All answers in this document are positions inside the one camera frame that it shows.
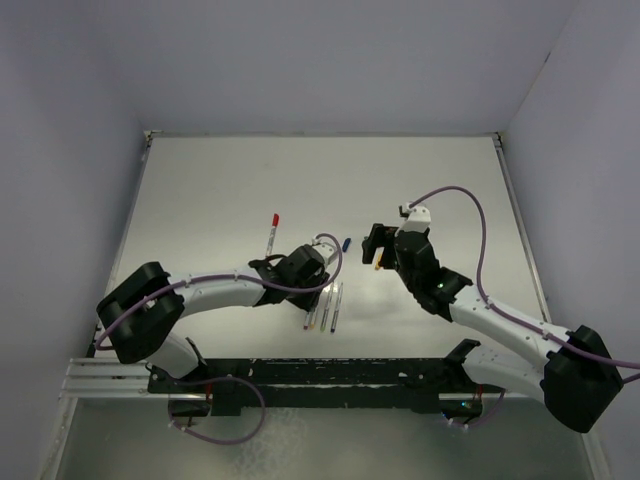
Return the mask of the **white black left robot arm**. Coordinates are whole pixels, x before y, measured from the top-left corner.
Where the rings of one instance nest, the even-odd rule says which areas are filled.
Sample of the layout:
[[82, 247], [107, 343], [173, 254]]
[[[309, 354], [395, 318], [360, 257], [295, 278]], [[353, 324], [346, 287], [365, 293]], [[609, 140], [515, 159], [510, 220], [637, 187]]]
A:
[[172, 275], [159, 262], [147, 262], [98, 303], [104, 332], [95, 348], [114, 351], [122, 364], [147, 361], [167, 372], [182, 391], [194, 392], [204, 384], [206, 369], [193, 341], [172, 332], [180, 320], [284, 301], [309, 312], [328, 285], [328, 267], [338, 258], [334, 246], [316, 242], [219, 273]]

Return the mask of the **red whiteboard marker pen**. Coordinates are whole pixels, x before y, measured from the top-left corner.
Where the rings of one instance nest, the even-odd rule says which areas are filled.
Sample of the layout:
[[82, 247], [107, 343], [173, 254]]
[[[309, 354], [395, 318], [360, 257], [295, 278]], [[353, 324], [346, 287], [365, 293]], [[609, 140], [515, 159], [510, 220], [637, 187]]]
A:
[[266, 246], [266, 251], [265, 251], [265, 258], [270, 257], [272, 255], [272, 253], [273, 253], [273, 247], [274, 247], [274, 243], [275, 243], [276, 232], [277, 232], [277, 225], [272, 224], [271, 228], [270, 228], [270, 232], [269, 232], [268, 241], [267, 241], [267, 246]]

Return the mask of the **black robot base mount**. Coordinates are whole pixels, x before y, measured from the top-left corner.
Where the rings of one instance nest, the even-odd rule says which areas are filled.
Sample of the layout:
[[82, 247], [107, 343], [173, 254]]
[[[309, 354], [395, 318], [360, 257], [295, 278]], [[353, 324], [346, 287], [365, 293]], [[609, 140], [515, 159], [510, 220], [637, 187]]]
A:
[[178, 417], [238, 416], [262, 406], [459, 414], [466, 401], [478, 415], [478, 395], [498, 390], [445, 358], [209, 359], [179, 380], [156, 366], [148, 371], [149, 392], [168, 395]]

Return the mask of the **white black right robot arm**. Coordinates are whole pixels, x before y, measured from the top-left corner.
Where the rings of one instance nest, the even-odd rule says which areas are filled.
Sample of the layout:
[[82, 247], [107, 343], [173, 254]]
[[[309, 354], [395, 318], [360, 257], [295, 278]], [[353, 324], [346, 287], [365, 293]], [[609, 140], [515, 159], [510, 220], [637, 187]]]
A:
[[624, 382], [602, 337], [587, 326], [571, 331], [518, 317], [491, 301], [471, 279], [440, 265], [429, 232], [375, 223], [362, 242], [362, 261], [377, 252], [426, 312], [479, 332], [503, 347], [496, 354], [477, 345], [445, 366], [456, 391], [474, 384], [500, 386], [541, 402], [565, 427], [589, 432], [621, 392]]

